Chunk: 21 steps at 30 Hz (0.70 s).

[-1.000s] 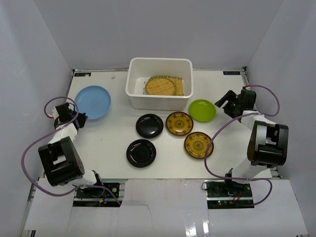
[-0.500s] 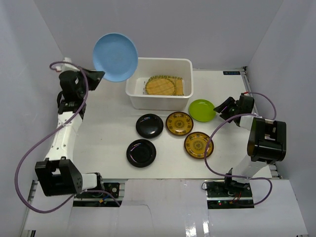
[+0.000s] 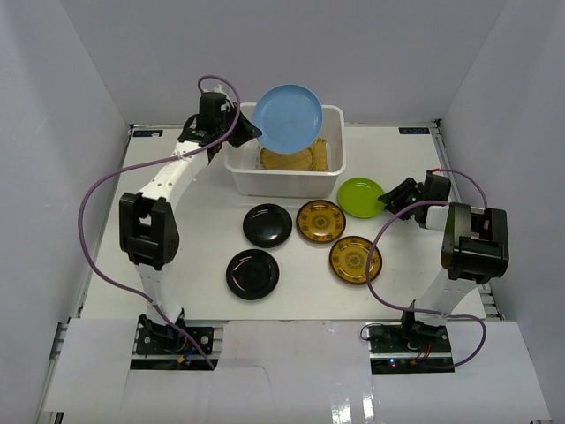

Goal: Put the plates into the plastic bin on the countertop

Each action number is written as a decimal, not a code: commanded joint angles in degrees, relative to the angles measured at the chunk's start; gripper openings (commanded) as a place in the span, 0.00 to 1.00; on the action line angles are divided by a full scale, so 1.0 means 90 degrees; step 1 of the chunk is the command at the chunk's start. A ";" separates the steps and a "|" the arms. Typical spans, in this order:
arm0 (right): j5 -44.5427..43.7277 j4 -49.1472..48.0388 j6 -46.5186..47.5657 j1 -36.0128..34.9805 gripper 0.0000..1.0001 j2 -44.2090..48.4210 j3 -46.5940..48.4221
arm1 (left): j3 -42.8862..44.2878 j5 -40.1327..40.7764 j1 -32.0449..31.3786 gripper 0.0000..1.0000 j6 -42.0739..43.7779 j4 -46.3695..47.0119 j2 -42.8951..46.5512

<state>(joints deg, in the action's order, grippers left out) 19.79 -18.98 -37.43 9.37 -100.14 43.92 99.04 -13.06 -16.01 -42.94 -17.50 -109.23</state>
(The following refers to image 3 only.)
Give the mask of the rectangular woven bamboo plate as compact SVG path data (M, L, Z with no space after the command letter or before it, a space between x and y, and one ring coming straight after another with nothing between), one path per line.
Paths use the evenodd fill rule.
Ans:
M311 154L311 171L329 171L328 143L324 138L317 138L308 148Z

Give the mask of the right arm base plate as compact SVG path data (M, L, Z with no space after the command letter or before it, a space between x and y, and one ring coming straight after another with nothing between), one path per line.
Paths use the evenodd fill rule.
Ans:
M454 373L454 360L447 330L438 337L405 336L401 326L367 323L360 337L368 344L373 375Z

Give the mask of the light blue plate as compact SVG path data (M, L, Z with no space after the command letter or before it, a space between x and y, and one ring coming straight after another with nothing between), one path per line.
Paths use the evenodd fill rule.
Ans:
M283 84L256 103L252 123L260 129L262 147L277 154L295 154L310 147L324 122L319 97L308 87Z

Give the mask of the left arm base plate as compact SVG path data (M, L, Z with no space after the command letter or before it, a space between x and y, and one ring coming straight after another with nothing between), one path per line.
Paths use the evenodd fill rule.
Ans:
M179 333L169 324L158 324L144 314L138 319L134 352L142 356L185 355L187 353L209 355L213 352L215 329L209 326L187 326L179 318L176 325L192 339Z

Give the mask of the round woven bamboo plate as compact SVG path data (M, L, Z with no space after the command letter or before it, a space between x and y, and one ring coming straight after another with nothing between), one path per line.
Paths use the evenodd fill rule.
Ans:
M284 155L263 148L259 160L265 170L307 171L313 166L313 152L306 148L294 154Z

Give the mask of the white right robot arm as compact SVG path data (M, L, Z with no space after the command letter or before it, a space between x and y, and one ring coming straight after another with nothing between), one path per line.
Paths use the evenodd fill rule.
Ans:
M507 212L450 202L451 181L443 172L428 170L422 183L406 178L379 197L393 217L413 218L420 228L443 235L441 270L401 318L398 339L409 352L421 351L438 337L464 297L503 276L509 265Z

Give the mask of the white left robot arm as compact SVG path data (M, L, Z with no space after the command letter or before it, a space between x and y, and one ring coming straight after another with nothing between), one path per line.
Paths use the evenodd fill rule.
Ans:
M220 89L200 95L199 111L190 116L177 138L172 161L137 193L118 202L119 245L135 265L147 302L147 319L161 325L156 342L166 352L185 346L186 330L175 322L183 308L172 292L172 276L164 268L180 247L175 209L189 184L221 150L212 143L222 136L235 148L262 131Z

